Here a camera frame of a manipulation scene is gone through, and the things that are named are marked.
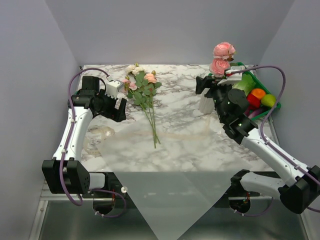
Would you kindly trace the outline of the cream ribbon with gold letters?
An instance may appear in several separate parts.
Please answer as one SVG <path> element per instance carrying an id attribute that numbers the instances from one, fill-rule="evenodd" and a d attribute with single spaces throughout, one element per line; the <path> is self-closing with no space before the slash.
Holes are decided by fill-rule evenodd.
<path id="1" fill-rule="evenodd" d="M 184 128 L 181 127 L 179 129 L 169 126 L 168 122 L 159 125 L 156 128 L 156 134 L 160 142 L 164 143 L 169 139 L 177 141 L 202 141 L 210 135 L 211 118 L 209 116 L 199 119 L 187 118 L 186 120 L 187 122 Z M 97 145 L 108 138 L 129 140 L 137 136 L 153 136 L 148 125 L 148 122 L 140 119 L 129 124 L 119 132 L 115 132 L 115 130 L 109 126 L 93 125 L 88 129 L 88 134 L 84 138 L 83 150 L 89 155 L 98 156 L 100 151 Z"/>

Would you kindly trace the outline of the white wrapping paper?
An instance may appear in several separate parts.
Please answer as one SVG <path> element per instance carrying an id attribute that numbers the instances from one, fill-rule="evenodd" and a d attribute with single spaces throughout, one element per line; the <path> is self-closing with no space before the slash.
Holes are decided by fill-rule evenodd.
<path id="1" fill-rule="evenodd" d="M 208 119 L 159 126 L 153 144 L 139 120 L 98 145 L 103 160 L 160 240 L 176 240 L 225 193 L 247 163 L 210 129 Z"/>

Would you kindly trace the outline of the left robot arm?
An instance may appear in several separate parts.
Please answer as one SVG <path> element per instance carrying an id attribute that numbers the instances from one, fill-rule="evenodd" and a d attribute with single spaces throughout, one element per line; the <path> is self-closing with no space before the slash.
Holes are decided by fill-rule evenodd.
<path id="1" fill-rule="evenodd" d="M 100 88 L 101 79 L 83 76 L 82 86 L 68 99 L 68 118 L 60 144 L 51 160 L 44 160 L 42 172 L 53 194 L 86 194 L 93 190 L 99 197 L 110 194 L 111 185 L 104 173 L 89 172 L 81 164 L 83 143 L 93 118 L 102 116 L 117 123 L 126 119 L 126 99 L 118 99 L 124 84 L 111 80 Z"/>

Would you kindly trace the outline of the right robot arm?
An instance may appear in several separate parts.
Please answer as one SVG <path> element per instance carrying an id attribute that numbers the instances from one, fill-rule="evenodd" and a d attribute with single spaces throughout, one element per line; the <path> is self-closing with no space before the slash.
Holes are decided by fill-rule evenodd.
<path id="1" fill-rule="evenodd" d="M 320 168 L 310 167 L 288 154 L 263 133 L 261 125 L 245 115 L 250 103 L 243 90 L 220 85 L 210 76 L 198 76 L 195 80 L 197 95 L 208 90 L 205 97 L 213 100 L 226 135 L 254 152 L 277 174 L 270 177 L 247 170 L 230 183 L 230 191 L 236 196 L 257 192 L 280 200 L 295 214 L 303 213 L 320 195 Z"/>

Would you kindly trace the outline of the pink double rose stem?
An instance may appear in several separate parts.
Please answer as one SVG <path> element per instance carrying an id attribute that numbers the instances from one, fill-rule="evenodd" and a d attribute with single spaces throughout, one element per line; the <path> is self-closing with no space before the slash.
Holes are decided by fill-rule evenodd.
<path id="1" fill-rule="evenodd" d="M 229 42 L 217 44 L 212 51 L 213 60 L 209 66 L 210 73 L 216 78 L 223 78 L 225 71 L 230 68 L 236 49 Z"/>

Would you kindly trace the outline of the peach rose stem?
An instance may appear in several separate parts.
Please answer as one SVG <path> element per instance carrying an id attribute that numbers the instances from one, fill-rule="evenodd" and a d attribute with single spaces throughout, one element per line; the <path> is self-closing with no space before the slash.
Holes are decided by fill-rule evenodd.
<path id="1" fill-rule="evenodd" d="M 143 76 L 142 80 L 142 98 L 140 106 L 147 117 L 147 120 L 151 126 L 152 138 L 153 138 L 153 146 L 157 147 L 157 144 L 160 144 L 160 139 L 157 135 L 156 130 L 156 116 L 155 116 L 155 107 L 154 107 L 154 96 L 157 94 L 157 89 L 162 84 L 157 82 L 156 72 L 152 71 L 151 73 L 147 73 Z"/>

